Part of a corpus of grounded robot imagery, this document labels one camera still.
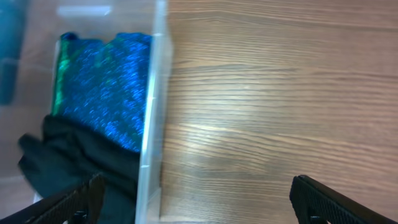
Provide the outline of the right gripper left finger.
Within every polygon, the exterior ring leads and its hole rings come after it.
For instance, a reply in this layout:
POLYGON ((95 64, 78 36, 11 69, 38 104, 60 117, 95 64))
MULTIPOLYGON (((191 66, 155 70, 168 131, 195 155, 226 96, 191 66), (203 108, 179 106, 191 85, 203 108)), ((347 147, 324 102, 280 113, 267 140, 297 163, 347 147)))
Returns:
POLYGON ((1 219, 1 224, 95 224, 101 215, 104 192, 105 179, 96 174, 1 219))

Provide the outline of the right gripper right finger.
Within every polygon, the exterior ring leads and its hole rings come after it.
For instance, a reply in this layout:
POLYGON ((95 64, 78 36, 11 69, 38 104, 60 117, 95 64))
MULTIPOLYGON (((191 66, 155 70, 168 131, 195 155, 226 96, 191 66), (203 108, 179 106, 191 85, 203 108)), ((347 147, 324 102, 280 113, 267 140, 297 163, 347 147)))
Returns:
POLYGON ((300 224, 397 224, 307 175, 293 178, 289 199, 300 224))

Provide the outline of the black cloth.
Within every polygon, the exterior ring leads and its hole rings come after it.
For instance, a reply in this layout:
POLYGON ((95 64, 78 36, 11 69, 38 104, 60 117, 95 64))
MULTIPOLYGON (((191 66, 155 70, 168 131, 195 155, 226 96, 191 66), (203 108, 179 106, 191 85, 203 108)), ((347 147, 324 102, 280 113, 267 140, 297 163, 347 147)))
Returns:
POLYGON ((18 166, 43 198, 101 174, 106 179, 99 223, 132 224, 136 217, 140 155, 90 128, 47 115, 42 137, 24 134, 18 166))

